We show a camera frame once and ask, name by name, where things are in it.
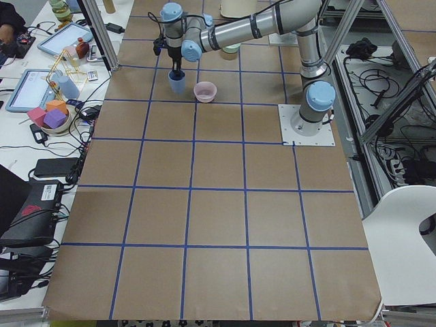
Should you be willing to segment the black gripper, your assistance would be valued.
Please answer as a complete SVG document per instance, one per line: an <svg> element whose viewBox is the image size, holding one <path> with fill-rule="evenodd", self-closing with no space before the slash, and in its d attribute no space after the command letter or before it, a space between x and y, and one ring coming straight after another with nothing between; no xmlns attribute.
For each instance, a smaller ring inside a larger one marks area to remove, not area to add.
<svg viewBox="0 0 436 327"><path fill-rule="evenodd" d="M168 56L172 59L172 72L174 74L182 74L181 47L171 47L167 44L165 37L158 37L153 41L153 52L155 56L158 57L163 49L167 50Z"/></svg>

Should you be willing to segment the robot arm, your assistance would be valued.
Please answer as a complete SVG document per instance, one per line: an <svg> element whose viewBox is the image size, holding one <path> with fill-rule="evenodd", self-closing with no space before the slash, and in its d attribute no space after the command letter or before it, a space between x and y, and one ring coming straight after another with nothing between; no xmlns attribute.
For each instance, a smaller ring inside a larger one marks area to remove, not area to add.
<svg viewBox="0 0 436 327"><path fill-rule="evenodd" d="M172 59L168 79L175 93L185 87L183 60L196 62L207 52L292 34L299 48L304 98L289 122L294 133L312 137L326 122L336 96L333 86L320 80L328 68L318 43L317 14L321 6L321 1L277 1L259 12L215 24L211 15L190 14L180 4L168 2L159 16L149 13L148 18L160 30L154 41L155 54L165 49Z"/></svg>

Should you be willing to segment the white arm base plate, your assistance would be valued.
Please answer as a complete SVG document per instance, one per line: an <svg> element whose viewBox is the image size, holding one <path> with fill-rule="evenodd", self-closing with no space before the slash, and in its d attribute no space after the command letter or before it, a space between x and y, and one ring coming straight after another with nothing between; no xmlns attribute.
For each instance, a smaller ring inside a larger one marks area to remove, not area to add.
<svg viewBox="0 0 436 327"><path fill-rule="evenodd" d="M327 114L317 123L308 123L300 116L300 105L279 104L282 145L335 146Z"/></svg>

